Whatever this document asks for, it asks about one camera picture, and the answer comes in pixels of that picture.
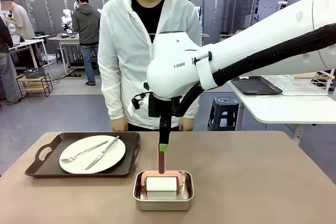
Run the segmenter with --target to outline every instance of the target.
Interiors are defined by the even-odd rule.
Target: floor
[[[58,78],[64,74],[62,64],[50,70]],[[0,108],[0,174],[3,174],[41,135],[51,131],[110,131],[110,121],[99,85],[87,87],[85,77],[64,78],[54,86],[51,96],[30,94],[14,106],[2,102]],[[203,93],[195,130],[206,131],[212,100],[216,96],[238,98],[232,92]],[[284,131],[292,136],[292,125],[257,122],[245,110],[242,130]],[[300,147],[336,183],[336,125],[307,125]]]

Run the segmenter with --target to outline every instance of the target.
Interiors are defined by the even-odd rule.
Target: fork
[[[97,148],[97,147],[99,147],[99,146],[101,146],[101,145],[103,145],[103,144],[105,144],[105,143],[107,143],[107,142],[108,142],[108,141],[105,141],[105,142],[102,142],[102,143],[100,143],[100,144],[97,144],[97,145],[95,145],[94,147],[91,147],[91,148],[89,148],[89,149],[86,149],[86,150],[84,150],[84,151],[82,151],[82,152],[76,154],[75,156],[72,156],[72,157],[69,157],[69,158],[63,158],[63,159],[61,159],[61,161],[62,161],[63,163],[70,163],[70,162],[72,162],[72,161],[75,161],[76,157],[77,157],[79,154],[82,154],[82,153],[84,153],[84,152],[88,152],[88,151],[90,151],[90,150],[93,150],[93,149],[95,149],[95,148]]]

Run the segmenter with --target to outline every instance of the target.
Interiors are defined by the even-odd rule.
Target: pink roller frame
[[[182,175],[176,170],[165,170],[165,152],[160,152],[160,144],[158,143],[157,149],[157,168],[158,170],[149,170],[141,176],[141,186],[145,185],[148,177],[176,177],[179,186],[182,186]]]

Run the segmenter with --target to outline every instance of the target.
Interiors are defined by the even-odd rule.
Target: person's left hand
[[[180,124],[178,127],[179,131],[192,131],[194,128],[194,119],[190,118],[181,118]]]

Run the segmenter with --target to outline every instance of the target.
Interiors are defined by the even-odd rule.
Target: man in beige shirt
[[[35,37],[34,29],[31,25],[29,16],[22,6],[16,4],[13,0],[1,0],[1,6],[1,9],[7,9],[13,12],[12,18],[6,18],[5,21],[15,26],[17,34],[22,34],[25,40],[33,39]],[[37,57],[36,48],[35,46],[32,48],[34,51],[36,63],[39,67],[39,59]],[[33,59],[29,51],[20,52],[20,58],[28,69],[34,67]]]

